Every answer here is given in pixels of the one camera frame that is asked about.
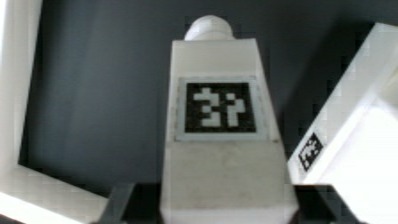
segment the gray background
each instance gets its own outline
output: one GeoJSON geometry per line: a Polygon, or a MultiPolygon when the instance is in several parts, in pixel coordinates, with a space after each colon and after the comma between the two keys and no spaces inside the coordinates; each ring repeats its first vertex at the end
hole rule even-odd
{"type": "Polygon", "coordinates": [[[109,195],[162,179],[171,42],[214,14],[256,38],[290,156],[397,0],[45,0],[20,163],[109,195]]]}

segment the white surface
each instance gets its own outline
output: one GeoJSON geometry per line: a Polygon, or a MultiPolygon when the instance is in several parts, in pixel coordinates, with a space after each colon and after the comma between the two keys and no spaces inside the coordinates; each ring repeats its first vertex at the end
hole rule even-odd
{"type": "Polygon", "coordinates": [[[40,13],[41,0],[0,0],[0,214],[25,223],[89,223],[107,199],[18,166],[40,13]]]}
{"type": "Polygon", "coordinates": [[[162,189],[166,224],[285,224],[297,210],[256,41],[175,41],[162,189]],[[253,79],[256,140],[178,141],[178,102],[187,78],[253,79]]]}
{"type": "Polygon", "coordinates": [[[185,40],[233,40],[232,26],[217,16],[201,17],[191,27],[185,40]]]}
{"type": "Polygon", "coordinates": [[[296,184],[333,184],[360,219],[398,223],[398,27],[377,24],[290,158],[296,184]],[[326,145],[310,171],[308,136],[326,145]]]}
{"type": "Polygon", "coordinates": [[[368,223],[398,223],[397,171],[398,117],[374,105],[320,179],[368,223]]]}

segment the white border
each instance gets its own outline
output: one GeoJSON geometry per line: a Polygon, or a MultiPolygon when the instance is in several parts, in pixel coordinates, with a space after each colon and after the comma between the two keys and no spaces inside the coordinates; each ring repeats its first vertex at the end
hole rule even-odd
{"type": "Polygon", "coordinates": [[[262,101],[260,101],[260,90],[256,86],[255,77],[192,77],[180,78],[180,91],[178,91],[178,116],[177,116],[177,141],[242,141],[242,140],[264,140],[267,138],[267,131],[262,114],[262,101]],[[185,133],[185,110],[187,110],[187,84],[189,83],[249,83],[251,91],[251,104],[253,104],[253,113],[255,113],[255,122],[256,122],[256,132],[255,133],[185,133]]]}

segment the black square pattern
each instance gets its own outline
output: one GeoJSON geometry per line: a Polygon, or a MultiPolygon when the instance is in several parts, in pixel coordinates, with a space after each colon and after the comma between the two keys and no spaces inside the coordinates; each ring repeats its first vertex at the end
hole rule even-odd
{"type": "Polygon", "coordinates": [[[185,133],[255,133],[251,86],[242,83],[189,83],[185,133]]]}
{"type": "Polygon", "coordinates": [[[313,133],[313,135],[310,137],[310,140],[308,140],[308,143],[304,145],[301,154],[299,154],[299,159],[301,159],[301,163],[303,163],[303,167],[304,167],[306,171],[312,168],[312,165],[313,165],[315,160],[319,158],[322,149],[324,149],[324,145],[322,145],[320,139],[319,139],[319,137],[313,133]]]}

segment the white panel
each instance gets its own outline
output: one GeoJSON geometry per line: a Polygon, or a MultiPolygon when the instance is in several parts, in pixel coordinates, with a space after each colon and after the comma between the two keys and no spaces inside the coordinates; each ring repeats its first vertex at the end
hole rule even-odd
{"type": "Polygon", "coordinates": [[[333,184],[360,220],[386,224],[398,223],[397,80],[398,27],[377,24],[288,162],[294,183],[333,184]],[[324,148],[304,155],[313,134],[324,148]]]}
{"type": "Polygon", "coordinates": [[[89,223],[107,199],[18,166],[40,13],[41,0],[0,1],[0,214],[25,223],[89,223]]]}

